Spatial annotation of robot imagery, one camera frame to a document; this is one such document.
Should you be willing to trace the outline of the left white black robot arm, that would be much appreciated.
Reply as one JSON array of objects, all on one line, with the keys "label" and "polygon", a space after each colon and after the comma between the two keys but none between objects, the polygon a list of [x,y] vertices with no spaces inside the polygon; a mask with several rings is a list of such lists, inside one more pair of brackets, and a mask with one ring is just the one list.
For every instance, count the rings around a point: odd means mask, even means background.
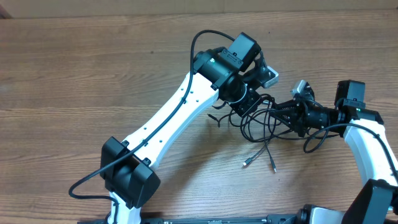
[{"label": "left white black robot arm", "polygon": [[265,62],[259,44],[240,33],[228,47],[190,54],[190,71],[180,88],[145,125],[123,141],[109,138],[101,149],[100,168],[70,187],[74,189],[96,175],[105,181],[111,211],[105,223],[140,223],[141,207],[159,188],[154,172],[185,128],[217,100],[245,117],[262,98],[256,91],[278,82],[279,74]]}]

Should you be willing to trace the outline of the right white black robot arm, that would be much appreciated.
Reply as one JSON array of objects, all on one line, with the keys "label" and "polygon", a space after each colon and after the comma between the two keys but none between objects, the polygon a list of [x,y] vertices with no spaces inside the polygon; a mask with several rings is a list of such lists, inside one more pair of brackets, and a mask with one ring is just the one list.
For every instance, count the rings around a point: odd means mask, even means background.
[{"label": "right white black robot arm", "polygon": [[397,159],[387,141],[384,121],[366,109],[366,85],[354,80],[338,82],[334,108],[315,101],[308,82],[292,90],[292,100],[274,106],[270,115],[309,143],[321,133],[336,133],[353,153],[363,188],[349,209],[306,205],[293,223],[392,223],[387,213],[397,212]]}]

